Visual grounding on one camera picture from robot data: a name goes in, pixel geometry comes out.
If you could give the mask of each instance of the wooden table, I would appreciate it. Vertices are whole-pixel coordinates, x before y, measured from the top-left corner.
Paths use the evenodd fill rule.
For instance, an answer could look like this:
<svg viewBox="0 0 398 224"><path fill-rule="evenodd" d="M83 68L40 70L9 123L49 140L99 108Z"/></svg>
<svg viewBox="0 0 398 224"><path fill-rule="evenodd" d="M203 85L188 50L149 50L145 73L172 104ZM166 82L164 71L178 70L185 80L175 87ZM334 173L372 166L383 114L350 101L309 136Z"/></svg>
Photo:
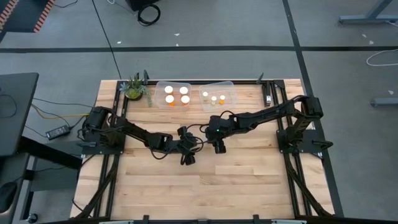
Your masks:
<svg viewBox="0 0 398 224"><path fill-rule="evenodd" d="M284 81L288 98L303 94L299 79ZM96 106L112 108L116 82L101 82ZM210 115L221 113L202 110L198 87L192 85L188 111L164 110L156 105L150 108L143 98L128 104L126 118L150 132L169 133L177 138L179 127L205 124ZM238 104L232 112L264 109L260 85L235 85L235 89ZM155 86L150 90L153 97ZM120 97L119 111L123 98ZM277 128L277 122L273 121L259 125L249 134L225 139L226 154L215 154L213 147L207 144L196 154L196 163L191 166L180 165L180 154L155 160L143 143L127 137L119 162L111 219L141 220L143 215L150 215L151 220L252 219L253 214L260 218L293 218L286 169L275 135ZM205 139L197 127L190 131ZM308 189L324 209L333 213L321 160L311 154L301 154L301 159ZM75 194L75 202L80 207L89 202L98 188L102 161L103 156L97 155L81 169ZM298 187L296 191L303 214ZM102 215L107 198L105 192ZM79 212L73 207L71 217Z"/></svg>

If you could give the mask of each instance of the clear plastic container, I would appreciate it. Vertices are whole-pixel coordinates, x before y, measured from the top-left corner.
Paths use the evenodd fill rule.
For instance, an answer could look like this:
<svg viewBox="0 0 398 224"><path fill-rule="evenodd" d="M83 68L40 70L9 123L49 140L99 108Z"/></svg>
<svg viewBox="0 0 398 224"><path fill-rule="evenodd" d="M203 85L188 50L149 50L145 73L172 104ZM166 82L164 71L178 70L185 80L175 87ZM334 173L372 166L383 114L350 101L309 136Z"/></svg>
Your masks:
<svg viewBox="0 0 398 224"><path fill-rule="evenodd" d="M168 95L164 88L167 86L173 87L173 96L174 96L174 106L170 106L166 102L166 96ZM185 94L191 98L191 84L189 83L178 83L178 82L157 82L156 84L156 89L155 89L155 103L159 108L163 109L171 109L171 110L186 110L188 109L189 103L186 105L183 105L181 102L181 93L180 93L180 88L181 87L187 87L188 88L188 93Z"/></svg>
<svg viewBox="0 0 398 224"><path fill-rule="evenodd" d="M208 93L207 97L203 96L204 92ZM234 108L235 104L238 103L234 83L231 81L199 86L199 94L204 111L227 110ZM215 105L211 104L211 97L213 96L217 97ZM224 104L222 105L220 104L220 96L225 96Z"/></svg>

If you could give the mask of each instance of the white cap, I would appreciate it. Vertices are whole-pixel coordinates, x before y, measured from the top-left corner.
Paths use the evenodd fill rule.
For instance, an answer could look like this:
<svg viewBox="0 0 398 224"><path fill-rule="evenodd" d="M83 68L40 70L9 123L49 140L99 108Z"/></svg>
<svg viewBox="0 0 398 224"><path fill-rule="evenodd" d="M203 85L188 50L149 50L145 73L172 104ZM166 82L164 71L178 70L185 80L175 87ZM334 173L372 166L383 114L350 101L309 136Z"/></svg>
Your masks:
<svg viewBox="0 0 398 224"><path fill-rule="evenodd" d="M164 88L164 91L165 91L166 93L172 93L172 92L173 92L173 87L171 87L171 86L166 86L166 87Z"/></svg>
<svg viewBox="0 0 398 224"><path fill-rule="evenodd" d="M174 101L174 96L172 96L172 95L166 96L167 103L173 103L173 101Z"/></svg>
<svg viewBox="0 0 398 224"><path fill-rule="evenodd" d="M181 97L181 102L182 102L182 103L189 103L189 100L190 100L190 99L189 99L189 96L182 96L182 97Z"/></svg>
<svg viewBox="0 0 398 224"><path fill-rule="evenodd" d="M180 93L181 93L181 94L187 94L187 93L188 93L188 88L185 87L185 86L181 87L181 88L180 88Z"/></svg>

